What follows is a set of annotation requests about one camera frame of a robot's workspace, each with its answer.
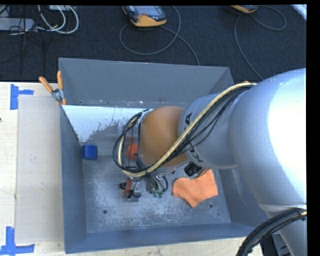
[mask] red object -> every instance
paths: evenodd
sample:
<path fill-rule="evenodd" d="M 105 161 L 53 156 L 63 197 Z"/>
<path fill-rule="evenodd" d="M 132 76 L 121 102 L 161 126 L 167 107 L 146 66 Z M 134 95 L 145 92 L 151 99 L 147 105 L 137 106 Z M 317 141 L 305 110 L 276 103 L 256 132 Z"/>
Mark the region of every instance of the red object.
<path fill-rule="evenodd" d="M 125 152 L 126 157 L 129 160 L 135 160 L 138 154 L 138 144 L 137 143 L 132 143 L 130 144 Z"/>

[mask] yellow cable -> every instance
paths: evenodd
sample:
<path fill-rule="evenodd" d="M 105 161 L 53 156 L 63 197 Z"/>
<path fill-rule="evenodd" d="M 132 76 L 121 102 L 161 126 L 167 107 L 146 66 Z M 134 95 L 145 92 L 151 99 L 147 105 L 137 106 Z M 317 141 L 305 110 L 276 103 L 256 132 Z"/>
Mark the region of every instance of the yellow cable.
<path fill-rule="evenodd" d="M 180 137 L 177 139 L 177 141 L 172 145 L 172 147 L 169 149 L 169 151 L 162 157 L 158 162 L 156 162 L 154 165 L 152 165 L 150 168 L 148 168 L 145 171 L 137 172 L 137 173 L 132 173 L 126 170 L 122 170 L 124 174 L 130 177 L 141 177 L 146 174 L 146 172 L 151 173 L 154 170 L 156 170 L 180 145 L 180 143 L 183 141 L 183 139 L 187 136 L 187 134 L 191 131 L 191 129 L 201 120 L 201 118 L 208 112 L 208 110 L 216 104 L 222 97 L 227 95 L 230 91 L 240 88 L 240 87 L 245 87 L 245 86 L 255 86 L 256 83 L 250 83 L 250 82 L 243 82 L 243 83 L 238 83 L 235 84 L 228 89 L 224 90 L 221 92 L 217 97 L 215 97 L 209 104 L 196 116 L 196 118 L 189 124 L 189 126 L 185 129 L 185 131 L 180 135 Z M 120 145 L 119 145 L 119 150 L 118 150 L 118 161 L 121 164 L 121 148 L 123 144 L 124 136 L 122 136 Z"/>

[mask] blue block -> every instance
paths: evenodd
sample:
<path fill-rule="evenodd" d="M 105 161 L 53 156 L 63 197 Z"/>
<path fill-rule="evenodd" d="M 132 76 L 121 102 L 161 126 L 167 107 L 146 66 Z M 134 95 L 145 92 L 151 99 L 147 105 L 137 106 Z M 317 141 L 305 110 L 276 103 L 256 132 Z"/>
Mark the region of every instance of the blue block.
<path fill-rule="evenodd" d="M 97 146 L 84 145 L 82 147 L 82 158 L 84 160 L 96 160 L 97 159 Z"/>

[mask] black cable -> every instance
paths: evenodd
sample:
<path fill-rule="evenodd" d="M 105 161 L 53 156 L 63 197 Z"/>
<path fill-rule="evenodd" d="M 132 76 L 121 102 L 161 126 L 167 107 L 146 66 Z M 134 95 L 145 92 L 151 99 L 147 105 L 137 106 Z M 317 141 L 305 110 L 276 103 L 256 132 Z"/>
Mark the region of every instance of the black cable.
<path fill-rule="evenodd" d="M 166 176 L 163 176 L 163 179 L 165 181 L 165 189 L 163 190 L 163 192 L 166 192 L 169 188 L 169 183 L 168 183 L 168 179 Z"/>
<path fill-rule="evenodd" d="M 194 51 L 194 50 L 192 49 L 192 47 L 187 43 L 186 40 L 184 40 L 180 35 L 178 35 L 179 32 L 180 32 L 180 28 L 181 28 L 181 17 L 180 17 L 180 13 L 178 12 L 177 8 L 176 8 L 175 6 L 172 6 L 172 7 L 173 7 L 173 9 L 175 10 L 175 12 L 177 13 L 177 16 L 178 16 L 178 19 L 179 19 L 179 23 L 178 23 L 178 29 L 177 29 L 176 32 L 174 32 L 174 31 L 172 31 L 171 29 L 169 29 L 169 28 L 167 28 L 167 27 L 164 27 L 164 26 L 161 26 L 161 27 L 160 27 L 160 28 L 165 29 L 165 30 L 167 30 L 167 31 L 169 31 L 169 32 L 171 32 L 171 33 L 174 34 L 173 39 L 171 40 L 170 43 L 168 43 L 168 44 L 166 45 L 166 47 L 164 47 L 164 48 L 162 48 L 162 49 L 160 49 L 160 50 L 157 50 L 157 51 L 155 51 L 155 52 L 149 52 L 149 53 L 143 53 L 143 52 L 137 52 L 137 51 L 131 50 L 130 48 L 128 48 L 128 47 L 125 45 L 125 43 L 124 43 L 123 40 L 122 40 L 122 32 L 123 32 L 123 30 L 124 30 L 127 26 L 131 25 L 130 23 L 127 24 L 127 25 L 125 25 L 125 26 L 123 26 L 122 29 L 120 30 L 120 33 L 119 33 L 120 42 L 121 42 L 122 46 L 123 46 L 124 48 L 126 48 L 126 49 L 127 49 L 129 52 L 131 52 L 131 53 L 138 54 L 138 55 L 155 55 L 155 54 L 161 53 L 161 52 L 163 52 L 164 50 L 168 49 L 168 48 L 174 43 L 174 41 L 176 40 L 176 38 L 180 38 L 180 39 L 191 49 L 191 51 L 192 51 L 192 53 L 193 53 L 193 55 L 194 55 L 194 57 L 195 57 L 195 59 L 196 59 L 196 62 L 197 62 L 197 64 L 198 64 L 198 66 L 200 66 L 200 62 L 199 62 L 199 60 L 198 60 L 198 57 L 197 57 L 195 51 Z"/>
<path fill-rule="evenodd" d="M 9 14 L 7 5 L 5 5 L 5 7 L 2 10 L 0 10 L 0 15 L 3 14 L 4 12 L 7 12 Z"/>
<path fill-rule="evenodd" d="M 252 249 L 259 244 L 264 237 L 272 235 L 274 232 L 280 230 L 290 223 L 298 220 L 305 220 L 307 213 L 302 215 L 300 211 L 301 209 L 291 208 L 262 223 L 246 237 L 236 256 L 247 256 L 248 253 L 252 252 Z"/>
<path fill-rule="evenodd" d="M 213 128 L 215 127 L 219 117 L 222 115 L 222 113 L 225 111 L 225 109 L 227 108 L 227 106 L 236 98 L 238 97 L 239 94 L 241 94 L 242 92 L 248 90 L 249 88 L 247 87 L 242 87 L 242 88 L 238 88 L 235 91 L 235 94 L 222 106 L 222 108 L 219 110 L 219 112 L 215 115 L 215 117 L 201 130 L 199 131 L 196 135 L 194 135 L 194 133 L 196 132 L 196 130 L 198 129 L 198 127 L 201 126 L 201 124 L 206 120 L 206 118 L 208 118 L 208 116 L 212 113 L 212 111 L 215 109 L 215 107 L 217 105 L 212 106 L 212 108 L 210 110 L 208 110 L 208 112 L 202 117 L 202 119 L 197 123 L 197 125 L 191 130 L 191 132 L 188 134 L 188 136 L 183 140 L 183 142 L 181 143 L 182 146 L 180 146 L 179 148 L 177 148 L 177 150 L 171 154 L 170 157 L 168 157 L 168 159 L 164 162 L 167 163 L 168 161 L 170 161 L 171 159 L 187 152 L 188 150 L 194 148 L 195 146 L 198 146 L 199 144 L 201 144 L 204 140 L 206 140 L 206 138 L 210 135 L 210 133 L 212 132 Z M 223 98 L 221 98 L 221 101 L 223 101 L 226 97 L 229 97 L 229 93 L 227 95 L 225 95 Z M 191 144 L 192 141 L 194 141 L 198 136 L 200 136 L 210 125 L 212 125 L 212 127 L 210 128 L 209 132 L 206 134 L 206 136 L 199 142 L 197 142 L 195 145 L 191 145 L 191 147 L 186 148 L 187 145 Z"/>
<path fill-rule="evenodd" d="M 253 17 L 253 15 L 249 15 L 253 20 L 255 20 L 257 23 L 259 23 L 260 25 L 262 25 L 263 27 L 267 28 L 267 29 L 270 29 L 270 30 L 276 30 L 276 31 L 280 31 L 280 30 L 284 30 L 287 26 L 287 20 L 286 20 L 286 17 L 278 10 L 276 10 L 275 8 L 271 7 L 271 6 L 267 6 L 267 5 L 260 5 L 261 7 L 267 7 L 267 8 L 270 8 L 272 10 L 274 10 L 275 12 L 279 13 L 283 20 L 284 20 L 284 25 L 280 28 L 276 28 L 276 27 L 270 27 L 270 26 L 267 26 L 263 23 L 261 23 L 259 20 L 257 20 L 256 18 Z M 248 61 L 248 59 L 246 58 L 244 52 L 242 51 L 241 47 L 240 47 L 240 44 L 238 42 L 238 37 L 237 37 L 237 24 L 238 24 L 238 21 L 240 19 L 240 17 L 243 16 L 243 14 L 239 15 L 239 17 L 236 19 L 235 21 L 235 24 L 234 24 L 234 37 L 235 37 L 235 42 L 236 42 L 236 45 L 238 46 L 238 49 L 242 55 L 242 57 L 244 58 L 244 60 L 246 61 L 246 63 L 249 65 L 249 67 L 252 69 L 252 71 L 261 79 L 261 80 L 264 80 L 264 78 L 254 69 L 254 67 L 251 65 L 251 63 Z"/>
<path fill-rule="evenodd" d="M 225 100 L 227 97 L 230 96 L 231 93 L 234 93 L 234 95 L 232 95 L 230 97 L 230 99 L 222 106 L 222 108 L 219 110 L 219 112 L 217 113 L 217 115 L 215 116 L 215 118 L 207 125 L 205 126 L 201 131 L 199 131 L 197 134 L 195 134 L 195 132 L 197 131 L 197 129 L 200 127 L 200 125 L 206 120 L 206 118 L 211 114 L 211 112 L 216 108 L 216 106 L 218 104 L 215 104 L 211 107 L 211 109 L 209 109 L 207 111 L 207 113 L 200 119 L 200 121 L 191 129 L 191 131 L 187 134 L 187 136 L 184 138 L 184 140 L 181 142 L 181 144 L 179 145 L 179 147 L 165 160 L 161 163 L 160 166 L 164 165 L 165 163 L 169 162 L 170 160 L 172 160 L 173 158 L 176 158 L 177 156 L 181 155 L 182 153 L 186 152 L 187 150 L 189 150 L 190 148 L 188 148 L 187 150 L 184 150 L 189 144 L 191 144 L 191 141 L 193 141 L 195 138 L 197 138 L 199 135 L 201 135 L 214 121 L 217 121 L 218 118 L 220 117 L 220 115 L 223 113 L 223 111 L 226 109 L 226 107 L 243 91 L 247 90 L 251 88 L 251 86 L 246 86 L 246 87 L 240 87 L 240 88 L 236 88 L 232 91 L 230 91 L 229 93 L 227 93 L 226 95 L 224 95 L 221 99 L 220 102 L 223 102 L 223 100 Z M 124 164 L 120 164 L 117 160 L 116 157 L 116 149 L 118 147 L 118 144 L 122 138 L 122 136 L 124 136 L 134 125 L 136 125 L 136 123 L 138 122 L 138 119 L 136 119 L 136 121 L 134 123 L 132 123 L 130 126 L 128 124 L 130 124 L 130 122 L 135 118 L 135 117 L 140 117 L 142 115 L 142 113 L 138 113 L 136 115 L 134 115 L 127 123 L 127 125 L 124 128 L 124 132 L 117 138 L 114 146 L 113 146 L 113 151 L 112 151 L 112 155 L 113 155 L 113 160 L 115 161 L 115 163 L 118 165 L 118 167 L 120 167 L 123 170 L 126 170 L 128 172 L 132 172 L 132 173 L 138 173 L 138 172 L 143 172 L 146 171 L 148 168 L 150 168 L 151 166 L 145 167 L 145 168 L 141 168 L 141 167 L 136 167 L 136 166 L 125 166 Z M 196 145 L 199 145 L 201 142 L 203 142 L 211 133 L 211 131 L 213 130 L 215 124 L 211 127 L 210 131 L 208 132 L 208 134 L 206 135 L 206 137 L 204 139 L 202 139 L 201 141 L 199 141 Z"/>

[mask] white cable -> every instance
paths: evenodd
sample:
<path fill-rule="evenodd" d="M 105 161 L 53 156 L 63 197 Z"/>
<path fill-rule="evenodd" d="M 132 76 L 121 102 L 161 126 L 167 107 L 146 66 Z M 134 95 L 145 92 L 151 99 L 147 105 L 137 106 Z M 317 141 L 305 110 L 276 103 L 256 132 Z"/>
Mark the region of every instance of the white cable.
<path fill-rule="evenodd" d="M 70 8 L 70 10 L 73 12 L 73 14 L 74 14 L 74 17 L 75 17 L 75 20 L 76 20 L 76 25 L 75 25 L 75 28 L 73 29 L 73 30 L 70 30 L 70 31 L 66 31 L 66 32 L 64 32 L 64 31 L 57 31 L 58 33 L 61 33 L 61 34 L 71 34 L 71 33 L 73 33 L 73 32 L 75 32 L 77 29 L 78 29 L 78 27 L 79 27 L 79 18 L 78 18 L 78 15 L 77 15 L 77 13 L 76 13 L 76 11 L 70 6 L 70 5 L 66 5 L 67 7 L 69 7 Z"/>
<path fill-rule="evenodd" d="M 43 20 L 44 23 L 50 28 L 50 29 L 48 30 L 48 29 L 45 29 L 45 28 L 42 28 L 42 27 L 38 27 L 38 29 L 53 32 L 53 31 L 59 31 L 59 30 L 61 30 L 61 29 L 65 26 L 65 24 L 66 24 L 66 16 L 65 16 L 64 12 L 61 10 L 61 8 L 60 8 L 58 5 L 57 5 L 56 7 L 58 8 L 59 12 L 61 13 L 61 15 L 62 15 L 62 17 L 63 17 L 63 24 L 62 24 L 60 27 L 58 27 L 58 28 L 55 28 L 54 26 L 51 26 L 51 25 L 47 22 L 45 16 L 42 14 L 41 8 L 40 8 L 40 4 L 38 4 L 38 10 L 39 10 L 39 12 L 40 12 L 40 16 L 41 16 L 42 20 Z"/>
<path fill-rule="evenodd" d="M 50 31 L 50 32 L 57 32 L 57 33 L 65 34 L 65 35 L 68 35 L 68 34 L 71 34 L 71 33 L 75 32 L 79 27 L 79 18 L 78 18 L 78 15 L 77 15 L 76 11 L 74 10 L 74 8 L 71 7 L 70 5 L 66 5 L 66 7 L 68 7 L 74 14 L 74 17 L 75 17 L 75 20 L 76 20 L 75 28 L 73 30 L 70 30 L 70 31 L 61 31 L 61 29 L 66 25 L 66 16 L 65 16 L 64 12 L 61 10 L 61 8 L 59 7 L 59 5 L 56 5 L 56 7 L 58 8 L 59 12 L 61 13 L 61 15 L 63 17 L 63 24 L 58 28 L 55 28 L 55 27 L 51 26 L 47 22 L 47 20 L 44 17 L 44 15 L 41 13 L 41 8 L 40 8 L 40 5 L 38 4 L 38 10 L 40 12 L 40 16 L 43 19 L 43 21 L 45 22 L 45 24 L 50 28 L 50 29 L 45 29 L 45 28 L 42 28 L 42 27 L 38 27 L 38 29 L 45 30 L 45 31 Z"/>

